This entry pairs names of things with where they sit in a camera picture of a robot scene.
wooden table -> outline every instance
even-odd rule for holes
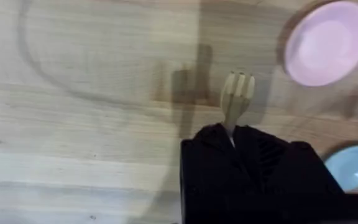
[[[180,141],[223,120],[235,68],[257,79],[240,124],[322,156],[358,141],[358,68],[283,72],[310,2],[0,0],[0,223],[180,223]]]

blue plate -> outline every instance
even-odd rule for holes
[[[325,164],[344,191],[358,188],[358,146],[335,153]]]

table surface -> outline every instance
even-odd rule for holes
[[[297,85],[283,43],[309,0],[0,0],[0,223],[180,223],[179,145],[240,119],[319,155],[358,142],[358,68]]]

wooden fork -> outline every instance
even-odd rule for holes
[[[247,110],[255,90],[255,78],[244,72],[231,72],[221,93],[221,108],[225,115],[223,126],[231,135],[237,120]]]

pink dish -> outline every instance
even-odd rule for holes
[[[340,80],[358,65],[358,4],[325,4],[292,32],[285,69],[298,83],[322,86]]]

